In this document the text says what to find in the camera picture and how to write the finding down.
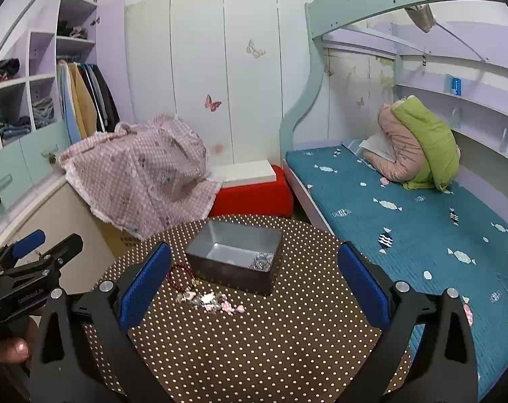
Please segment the left hand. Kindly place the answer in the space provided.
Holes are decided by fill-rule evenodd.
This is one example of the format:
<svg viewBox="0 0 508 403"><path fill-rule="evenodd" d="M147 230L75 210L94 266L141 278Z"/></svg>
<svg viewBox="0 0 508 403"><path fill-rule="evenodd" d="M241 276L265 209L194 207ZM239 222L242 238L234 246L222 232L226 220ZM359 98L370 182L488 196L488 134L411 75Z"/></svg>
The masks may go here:
<svg viewBox="0 0 508 403"><path fill-rule="evenodd" d="M38 325L33 317L25 317L22 337L9 337L0 340L0 364L22 364L31 359Z"/></svg>

